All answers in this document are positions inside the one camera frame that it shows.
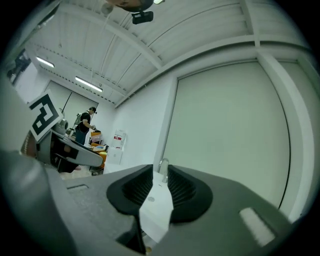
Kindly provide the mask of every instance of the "sign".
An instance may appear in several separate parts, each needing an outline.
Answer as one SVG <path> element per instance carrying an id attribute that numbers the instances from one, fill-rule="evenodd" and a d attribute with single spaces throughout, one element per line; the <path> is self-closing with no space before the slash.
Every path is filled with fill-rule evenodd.
<path id="1" fill-rule="evenodd" d="M 63 115 L 58 107 L 54 105 L 50 90 L 41 94 L 38 98 L 28 104 L 29 108 L 37 116 L 31 126 L 31 132 L 38 142 Z"/>

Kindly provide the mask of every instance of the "ceiling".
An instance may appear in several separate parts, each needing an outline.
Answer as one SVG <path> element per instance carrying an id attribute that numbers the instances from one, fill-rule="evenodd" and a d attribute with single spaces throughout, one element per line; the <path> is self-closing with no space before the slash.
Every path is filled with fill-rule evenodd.
<path id="1" fill-rule="evenodd" d="M 61 1 L 54 18 L 30 39 L 26 50 L 33 62 L 39 56 L 55 65 L 36 63 L 38 69 L 115 106 L 154 74 L 221 45 L 216 42 L 259 46 L 263 40 L 300 38 L 272 0 L 166 0 L 149 9 L 154 12 L 152 22 L 138 25 L 117 7 L 105 17 L 103 3 Z M 76 82 L 75 76 L 103 91 Z"/>

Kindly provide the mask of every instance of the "black t-shirt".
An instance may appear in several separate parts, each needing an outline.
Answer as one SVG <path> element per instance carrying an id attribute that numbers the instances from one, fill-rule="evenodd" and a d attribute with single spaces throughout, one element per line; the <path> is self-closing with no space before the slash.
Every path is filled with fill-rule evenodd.
<path id="1" fill-rule="evenodd" d="M 83 123 L 83 120 L 84 119 L 87 119 L 88 120 L 88 123 L 90 124 L 90 120 L 91 120 L 91 117 L 90 117 L 90 114 L 88 112 L 84 112 L 81 117 L 80 117 L 80 121 L 81 123 L 78 124 L 78 126 L 75 128 L 76 130 L 80 130 L 81 132 L 83 133 L 87 133 L 89 131 L 89 128 L 88 127 L 85 127 L 84 123 Z"/>

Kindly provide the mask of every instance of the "ceiling light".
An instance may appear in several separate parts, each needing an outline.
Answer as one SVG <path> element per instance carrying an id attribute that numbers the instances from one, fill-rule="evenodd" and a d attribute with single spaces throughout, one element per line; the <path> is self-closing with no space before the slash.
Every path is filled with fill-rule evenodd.
<path id="1" fill-rule="evenodd" d="M 79 78 L 79 77 L 77 77 L 77 76 L 75 77 L 75 80 L 77 80 L 77 81 L 85 84 L 86 86 L 90 86 L 91 88 L 96 89 L 97 91 L 99 91 L 100 93 L 102 93 L 102 89 L 100 89 L 99 87 L 93 85 L 92 83 L 89 83 L 89 82 L 87 82 L 87 81 L 85 81 L 85 80 L 83 80 L 83 79 L 81 79 L 81 78 Z"/>
<path id="2" fill-rule="evenodd" d="M 158 5 L 158 4 L 161 4 L 162 2 L 164 2 L 165 0 L 154 0 L 153 2 Z"/>
<path id="3" fill-rule="evenodd" d="M 44 64 L 47 64 L 47 65 L 50 66 L 51 68 L 54 68 L 54 67 L 55 67 L 55 65 L 54 65 L 53 63 L 51 63 L 51 62 L 49 62 L 49 61 L 46 61 L 46 60 L 44 60 L 43 58 L 36 57 L 36 59 L 37 59 L 38 61 L 44 63 Z"/>

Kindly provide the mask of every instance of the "person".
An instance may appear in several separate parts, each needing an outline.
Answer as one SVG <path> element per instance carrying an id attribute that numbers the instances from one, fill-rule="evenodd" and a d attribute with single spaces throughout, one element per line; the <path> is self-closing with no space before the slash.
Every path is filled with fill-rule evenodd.
<path id="1" fill-rule="evenodd" d="M 109 4 L 124 9 L 127 12 L 138 13 L 148 9 L 154 0 L 106 0 Z"/>
<path id="2" fill-rule="evenodd" d="M 90 125 L 91 115 L 96 112 L 96 108 L 94 106 L 90 107 L 89 110 L 84 112 L 80 117 L 80 123 L 75 128 L 75 141 L 81 145 L 85 144 L 86 136 L 89 129 L 95 130 L 96 127 L 94 125 Z"/>

